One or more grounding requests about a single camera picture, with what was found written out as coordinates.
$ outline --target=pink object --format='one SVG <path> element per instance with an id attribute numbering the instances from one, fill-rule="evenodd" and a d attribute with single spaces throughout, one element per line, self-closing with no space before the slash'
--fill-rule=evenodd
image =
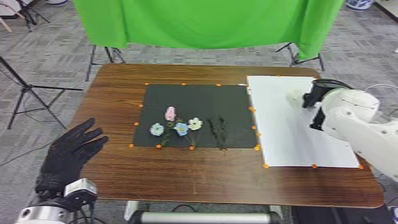
<path id="1" fill-rule="evenodd" d="M 165 120 L 174 121 L 174 118 L 176 118 L 176 108 L 169 107 L 165 111 Z"/>

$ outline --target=wooden table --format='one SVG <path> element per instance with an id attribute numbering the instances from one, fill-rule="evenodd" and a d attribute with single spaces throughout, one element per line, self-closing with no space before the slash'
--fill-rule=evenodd
<path id="1" fill-rule="evenodd" d="M 364 169 L 263 168 L 254 150 L 130 148 L 146 83 L 240 84 L 247 75 L 320 77 L 306 68 L 105 65 L 71 126 L 96 118 L 110 137 L 85 165 L 84 177 L 98 184 L 100 198 L 297 206 L 373 208 L 382 190 Z"/>

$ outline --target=light stand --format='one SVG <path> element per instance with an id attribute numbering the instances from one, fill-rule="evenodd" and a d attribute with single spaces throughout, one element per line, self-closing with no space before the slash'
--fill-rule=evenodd
<path id="1" fill-rule="evenodd" d="M 116 63 L 116 57 L 121 59 L 121 63 L 126 63 L 125 58 L 121 56 L 121 50 L 117 48 L 112 48 L 112 54 L 110 54 L 110 49 L 105 47 L 105 52 L 109 55 L 109 62 L 114 64 Z M 94 57 L 96 57 L 96 45 L 93 45 L 93 50 L 91 50 L 91 62 L 89 62 L 89 69 L 87 69 L 87 74 L 85 74 L 85 82 L 91 80 L 91 68 L 94 65 L 101 65 L 94 62 Z"/>
<path id="2" fill-rule="evenodd" d="M 18 75 L 18 73 L 16 73 L 16 71 L 14 71 L 11 65 L 9 65 L 9 63 L 7 63 L 7 61 L 4 60 L 2 57 L 0 57 L 0 64 L 4 65 L 6 69 L 9 70 L 9 72 L 11 72 L 13 76 L 14 76 L 14 78 L 16 78 L 18 85 L 22 86 L 22 94 L 20 94 L 20 98 L 18 98 L 18 102 L 16 102 L 16 108 L 14 108 L 14 112 L 13 112 L 13 116 L 11 116 L 11 120 L 9 120 L 9 126 L 7 126 L 7 129 L 11 129 L 11 127 L 13 127 L 14 118 L 16 118 L 16 115 L 18 115 L 18 114 L 29 113 L 29 112 L 32 112 L 32 111 L 41 111 L 41 110 L 46 110 L 46 111 L 48 111 L 48 113 L 52 114 L 52 116 L 53 116 L 53 118 L 55 118 L 55 120 L 57 120 L 57 122 L 59 122 L 59 124 L 61 124 L 61 126 L 66 128 L 66 125 L 62 124 L 62 122 L 61 122 L 57 116 L 55 116 L 55 114 L 53 114 L 53 111 L 52 111 L 50 107 L 52 107 L 52 105 L 53 105 L 53 103 L 55 103 L 55 101 L 57 101 L 57 99 L 59 99 L 62 93 L 66 92 L 66 90 L 71 90 L 71 91 L 84 91 L 84 90 L 82 90 L 82 89 L 75 89 L 75 88 L 62 88 L 62 87 L 53 87 L 53 86 L 38 86 L 38 85 L 30 85 L 30 84 L 25 82 L 25 80 L 22 79 L 22 76 Z M 43 99 L 41 99 L 38 93 L 34 92 L 34 88 L 36 88 L 36 89 L 55 89 L 55 90 L 61 90 L 57 96 L 55 96 L 55 98 L 53 98 L 53 100 L 52 100 L 52 102 L 50 102 L 48 104 L 45 103 L 45 101 L 43 101 Z M 36 108 L 36 109 L 32 109 L 32 110 L 20 111 L 22 101 L 23 101 L 23 97 L 25 97 L 25 94 L 27 94 L 27 93 L 32 94 L 36 100 L 39 101 L 39 104 L 41 104 L 43 108 Z"/>
<path id="3" fill-rule="evenodd" d="M 276 52 L 281 52 L 286 48 L 288 48 L 288 51 L 290 51 L 290 57 L 292 57 L 292 63 L 290 63 L 290 67 L 293 67 L 293 65 L 300 65 L 304 64 L 306 62 L 313 61 L 313 60 L 318 60 L 320 61 L 320 68 L 322 68 L 322 71 L 325 71 L 325 64 L 324 64 L 324 59 L 322 59 L 322 56 L 318 54 L 318 56 L 304 61 L 299 60 L 299 54 L 293 55 L 293 50 L 292 50 L 292 45 L 293 43 L 288 43 L 279 49 Z"/>
<path id="4" fill-rule="evenodd" d="M 30 29 L 30 24 L 32 25 L 38 25 L 38 21 L 34 19 L 34 16 L 30 14 L 29 11 L 34 12 L 36 14 L 36 18 L 41 17 L 41 19 L 50 23 L 46 17 L 39 14 L 39 12 L 34 10 L 34 8 L 30 7 L 30 5 L 22 1 L 22 0 L 16 0 L 18 3 L 20 3 L 20 7 L 22 7 L 22 14 L 23 14 L 23 17 L 25 17 L 25 22 L 27 22 L 27 27 L 29 27 L 29 32 L 32 32 L 32 29 Z"/>

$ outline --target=gray carpet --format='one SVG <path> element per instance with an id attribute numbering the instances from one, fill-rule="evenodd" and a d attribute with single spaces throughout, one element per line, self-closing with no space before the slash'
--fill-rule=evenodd
<path id="1" fill-rule="evenodd" d="M 7 20 L 14 33 L 0 27 L 0 54 L 27 81 L 41 85 L 82 87 L 89 89 L 85 78 L 91 45 L 85 39 L 80 19 L 73 5 L 52 7 L 43 2 L 36 9 L 52 23 L 41 21 L 34 32 L 27 32 L 22 20 Z M 336 78 L 357 88 L 375 83 L 398 85 L 398 25 L 377 8 L 357 13 L 343 9 L 324 48 L 327 72 L 322 76 Z M 128 63 L 148 64 L 203 64 L 244 66 L 286 66 L 290 55 L 276 53 L 281 45 L 229 49 L 190 50 L 169 49 L 155 46 L 132 45 L 123 49 Z M 96 62 L 107 63 L 103 52 Z M 304 67 L 318 69 L 318 62 Z M 6 130 L 20 88 L 0 73 L 0 162 L 30 149 L 39 148 L 57 138 L 62 130 L 46 112 L 20 115 L 13 130 Z M 382 112 L 389 114 L 398 108 L 395 89 L 377 88 L 372 93 L 382 99 Z M 39 91 L 45 99 L 53 96 L 52 91 Z M 84 92 L 68 92 L 57 101 L 53 111 L 68 124 L 84 99 Z M 36 102 L 29 98 L 25 107 L 34 108 Z M 32 152 L 14 162 L 0 167 L 0 223 L 13 223 L 18 211 L 27 204 L 32 192 L 39 165 L 46 148 Z M 398 195 L 398 185 L 380 176 L 386 189 L 386 202 Z M 171 211 L 176 204 L 149 204 L 151 211 Z M 194 205 L 201 211 L 254 212 L 265 211 L 267 206 Z M 109 223 L 121 223 L 125 202 L 103 201 L 98 205 L 98 216 Z"/>

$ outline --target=glove finger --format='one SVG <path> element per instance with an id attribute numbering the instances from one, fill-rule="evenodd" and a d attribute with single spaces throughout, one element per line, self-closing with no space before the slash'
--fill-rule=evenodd
<path id="1" fill-rule="evenodd" d="M 84 160 L 84 162 L 89 161 L 93 156 L 98 154 L 98 152 L 103 149 L 103 145 L 109 142 L 109 136 L 103 136 L 98 140 L 85 143 L 84 146 L 77 150 L 77 158 Z"/>
<path id="2" fill-rule="evenodd" d="M 62 135 L 61 141 L 66 141 L 69 138 L 77 138 L 84 135 L 85 131 L 91 129 L 93 125 L 96 123 L 96 119 L 91 118 Z"/>
<path id="3" fill-rule="evenodd" d="M 84 134 L 82 143 L 89 142 L 101 134 L 103 134 L 103 129 L 101 128 L 98 128 L 94 131 L 87 132 Z"/>

